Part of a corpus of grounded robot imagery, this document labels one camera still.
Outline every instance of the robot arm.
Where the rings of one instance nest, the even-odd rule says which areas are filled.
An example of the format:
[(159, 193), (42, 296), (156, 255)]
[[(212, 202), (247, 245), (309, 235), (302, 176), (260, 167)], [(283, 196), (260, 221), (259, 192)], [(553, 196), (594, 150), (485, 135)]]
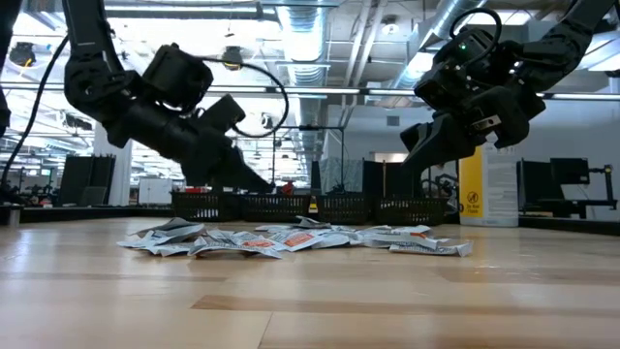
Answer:
[[(433, 122), (401, 133), (410, 151), (405, 165), (422, 171), (469, 157), (491, 132), (498, 136), (498, 148), (523, 141), (529, 120), (545, 110), (537, 92), (553, 87), (578, 66), (595, 27), (616, 2), (573, 1), (565, 17), (533, 43), (499, 43), (501, 25), (494, 36), (480, 29), (453, 36), (415, 86), (416, 95), (436, 112)], [(497, 14), (485, 9), (460, 18), (475, 12), (486, 12), (501, 24)]]
[(71, 43), (65, 96), (101, 122), (108, 141), (140, 142), (181, 165), (188, 185), (217, 183), (252, 191), (269, 185), (244, 162), (225, 136), (245, 117), (227, 95), (207, 111), (197, 108), (213, 82), (208, 67), (175, 44), (162, 46), (142, 76), (125, 71), (103, 0), (63, 0)]

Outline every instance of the black plastic crate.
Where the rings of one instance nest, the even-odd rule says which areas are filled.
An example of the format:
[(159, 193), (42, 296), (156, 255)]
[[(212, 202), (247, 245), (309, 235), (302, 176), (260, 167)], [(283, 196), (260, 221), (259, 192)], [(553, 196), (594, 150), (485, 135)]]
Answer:
[(247, 222), (295, 223), (299, 215), (307, 215), (307, 195), (245, 195), (241, 217)]
[(375, 202), (375, 223), (410, 226), (439, 225), (444, 222), (446, 200), (382, 198)]
[(320, 196), (317, 205), (320, 221), (354, 225), (368, 221), (371, 207), (363, 195)]
[(172, 192), (177, 217), (197, 222), (229, 222), (240, 219), (240, 197), (235, 194)]

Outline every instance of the wooden table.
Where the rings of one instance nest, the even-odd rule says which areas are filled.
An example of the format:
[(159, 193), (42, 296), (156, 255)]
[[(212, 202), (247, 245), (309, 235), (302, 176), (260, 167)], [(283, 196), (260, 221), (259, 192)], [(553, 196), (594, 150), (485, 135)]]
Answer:
[[(165, 219), (0, 230), (2, 348), (618, 348), (620, 239), (436, 228), (469, 258), (343, 248), (284, 260), (117, 247)], [(247, 230), (248, 224), (221, 225)]]

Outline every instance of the pile of snack packets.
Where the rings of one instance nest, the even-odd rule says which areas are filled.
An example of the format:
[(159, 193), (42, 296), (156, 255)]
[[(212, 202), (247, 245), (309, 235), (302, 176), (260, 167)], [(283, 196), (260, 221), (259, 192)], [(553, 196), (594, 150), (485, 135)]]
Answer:
[(200, 256), (209, 251), (234, 250), (278, 259), (282, 258), (283, 251), (347, 246), (386, 248), (395, 253), (460, 257), (471, 254), (473, 249), (471, 241), (454, 242), (450, 238), (432, 238), (431, 229), (421, 225), (356, 230), (306, 217), (297, 218), (300, 220), (298, 224), (261, 226), (256, 228), (255, 233), (222, 231), (182, 218), (173, 218), (162, 226), (132, 233), (132, 236), (138, 236), (139, 239), (119, 241), (118, 245), (147, 250), (164, 257), (176, 254)]

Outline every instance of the yellow sign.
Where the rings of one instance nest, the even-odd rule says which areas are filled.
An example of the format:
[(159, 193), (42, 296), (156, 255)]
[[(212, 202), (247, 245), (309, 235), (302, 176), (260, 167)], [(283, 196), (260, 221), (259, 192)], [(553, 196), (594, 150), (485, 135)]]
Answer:
[(484, 200), (482, 199), (482, 148), (476, 148), (474, 155), (462, 159), (458, 167), (459, 198), (461, 216), (472, 218), (484, 217)]
[(310, 197), (310, 207), (308, 208), (308, 213), (319, 213), (316, 197)]

